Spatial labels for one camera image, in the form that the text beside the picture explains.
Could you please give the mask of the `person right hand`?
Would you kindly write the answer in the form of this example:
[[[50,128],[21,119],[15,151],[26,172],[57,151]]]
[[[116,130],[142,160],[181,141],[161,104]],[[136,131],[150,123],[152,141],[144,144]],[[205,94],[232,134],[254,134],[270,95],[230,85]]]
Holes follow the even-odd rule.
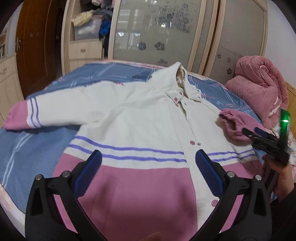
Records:
[[[278,202],[283,201],[294,189],[292,176],[292,168],[290,165],[283,166],[281,163],[274,161],[273,156],[266,154],[262,157],[264,164],[262,167],[262,176],[265,177],[267,167],[279,173],[277,185],[274,189],[274,194],[278,198]]]

